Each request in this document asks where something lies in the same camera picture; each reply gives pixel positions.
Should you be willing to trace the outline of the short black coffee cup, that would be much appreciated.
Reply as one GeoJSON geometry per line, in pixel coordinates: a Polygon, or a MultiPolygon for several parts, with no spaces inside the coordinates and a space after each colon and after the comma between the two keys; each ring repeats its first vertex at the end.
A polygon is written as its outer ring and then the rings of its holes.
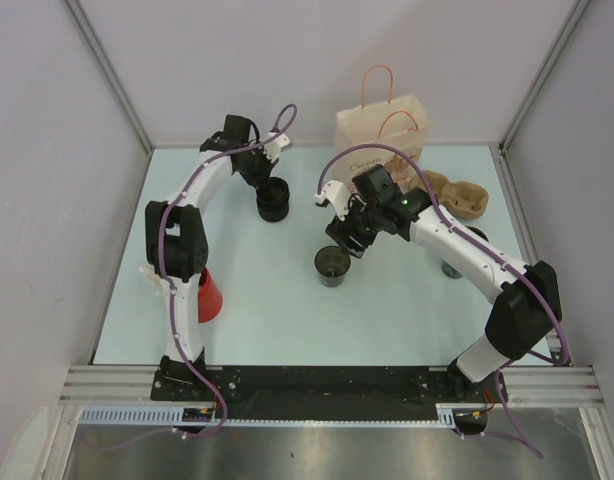
{"type": "Polygon", "coordinates": [[[270,177],[256,190],[260,217],[272,223],[282,221],[289,213],[289,198],[287,182],[279,177],[270,177]]]}

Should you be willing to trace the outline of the transparent dark cup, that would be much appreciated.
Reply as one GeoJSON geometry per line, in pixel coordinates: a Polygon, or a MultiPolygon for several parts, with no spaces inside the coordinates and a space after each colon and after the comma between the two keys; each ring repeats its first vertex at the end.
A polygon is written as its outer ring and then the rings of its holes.
{"type": "Polygon", "coordinates": [[[340,286],[351,267],[351,257],[338,246],[321,248],[314,257],[320,283],[329,288],[340,286]]]}

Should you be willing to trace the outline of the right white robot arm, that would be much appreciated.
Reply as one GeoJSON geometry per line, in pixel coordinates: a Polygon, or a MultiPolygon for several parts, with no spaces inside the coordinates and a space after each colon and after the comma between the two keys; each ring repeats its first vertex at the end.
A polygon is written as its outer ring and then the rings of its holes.
{"type": "Polygon", "coordinates": [[[528,354],[562,320],[555,270],[505,255],[460,222],[421,188],[407,192],[387,170],[374,166],[356,176],[353,191],[330,180],[319,187],[320,207],[335,216],[327,235],[340,249],[363,256],[381,232],[430,250],[468,279],[491,304],[483,334],[447,369],[450,393],[471,401],[492,373],[528,354]]]}

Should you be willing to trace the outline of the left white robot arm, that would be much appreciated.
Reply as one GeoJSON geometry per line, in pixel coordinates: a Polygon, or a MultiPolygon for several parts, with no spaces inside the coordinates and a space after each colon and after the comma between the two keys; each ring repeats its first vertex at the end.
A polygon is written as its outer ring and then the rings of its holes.
{"type": "Polygon", "coordinates": [[[289,187],[272,170],[289,144],[279,127],[261,137],[253,121],[228,115],[223,129],[200,146],[196,165],[175,193],[145,208],[146,257],[159,277],[171,329],[161,367],[186,399],[201,397],[208,387],[198,315],[209,256],[202,214],[218,189],[238,174],[255,190],[260,217],[283,220],[289,213],[289,187]]]}

